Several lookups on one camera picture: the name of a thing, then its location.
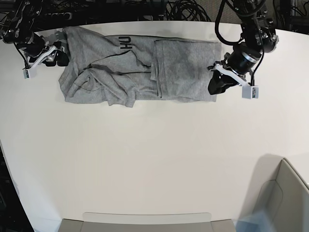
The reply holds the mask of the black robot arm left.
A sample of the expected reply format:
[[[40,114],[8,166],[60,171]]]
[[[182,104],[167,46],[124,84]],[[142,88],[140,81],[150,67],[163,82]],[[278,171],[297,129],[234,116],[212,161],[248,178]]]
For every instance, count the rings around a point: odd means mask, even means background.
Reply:
[[[223,60],[210,59],[207,69],[213,75],[208,86],[202,88],[202,93],[211,96],[218,95],[224,93],[229,87],[238,85],[242,87],[243,98],[258,98],[259,87],[254,83],[255,71],[262,62],[264,54],[275,50],[279,39],[271,19],[267,18],[267,10],[263,1],[237,0],[234,7],[245,12],[244,15],[239,15],[242,21],[240,40],[238,42],[225,40],[219,32],[219,23],[227,3],[225,0],[221,2],[214,24],[218,43],[145,35],[111,35],[107,36],[107,39],[117,38],[120,49],[125,51],[135,50],[138,46],[150,47],[153,55],[151,80],[156,83],[157,96],[163,100],[187,98],[187,93],[195,93],[193,89],[184,90],[186,84],[181,85],[178,81],[172,80],[173,76],[181,77],[180,68],[171,74],[171,69],[174,68],[172,61],[179,57],[181,52],[184,52],[185,58],[188,58],[188,49],[197,45],[232,46],[233,52],[226,53]]]

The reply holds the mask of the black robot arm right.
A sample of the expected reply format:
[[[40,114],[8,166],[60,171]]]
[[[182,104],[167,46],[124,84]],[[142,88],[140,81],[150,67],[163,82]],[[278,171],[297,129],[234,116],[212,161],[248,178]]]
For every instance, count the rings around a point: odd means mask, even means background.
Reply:
[[[66,67],[69,57],[61,42],[48,44],[43,36],[32,30],[35,19],[43,9],[42,0],[17,0],[0,30],[0,38],[6,44],[13,44],[21,55],[25,69],[30,69],[37,61],[47,67]]]

